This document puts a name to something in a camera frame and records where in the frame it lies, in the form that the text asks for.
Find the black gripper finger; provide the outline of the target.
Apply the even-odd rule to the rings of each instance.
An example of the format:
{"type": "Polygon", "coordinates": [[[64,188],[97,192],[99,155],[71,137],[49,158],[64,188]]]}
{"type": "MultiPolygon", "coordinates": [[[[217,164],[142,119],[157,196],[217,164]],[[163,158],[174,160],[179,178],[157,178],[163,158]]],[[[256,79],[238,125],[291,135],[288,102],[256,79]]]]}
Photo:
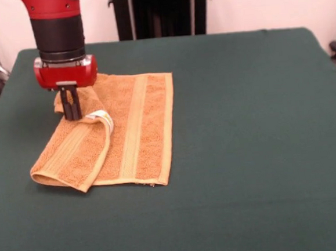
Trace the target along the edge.
{"type": "Polygon", "coordinates": [[[80,100],[78,97],[77,87],[71,86],[70,87],[71,98],[73,100],[71,104],[71,111],[73,115],[73,120],[79,120],[82,118],[81,114],[81,107],[80,107],[80,100]]]}
{"type": "Polygon", "coordinates": [[[62,101],[62,107],[65,119],[68,121],[72,121],[73,120],[72,107],[67,98],[67,91],[64,86],[60,88],[60,99],[62,101]]]}

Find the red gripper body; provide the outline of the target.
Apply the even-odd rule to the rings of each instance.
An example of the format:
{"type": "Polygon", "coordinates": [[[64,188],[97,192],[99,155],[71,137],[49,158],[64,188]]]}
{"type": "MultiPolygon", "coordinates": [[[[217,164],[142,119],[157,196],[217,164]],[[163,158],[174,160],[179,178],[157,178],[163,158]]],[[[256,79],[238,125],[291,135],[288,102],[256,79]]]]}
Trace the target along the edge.
{"type": "Polygon", "coordinates": [[[85,88],[97,79],[95,55],[88,54],[82,60],[64,63],[44,63],[36,58],[33,65],[38,84],[47,90],[56,90],[63,85],[85,88]]]}

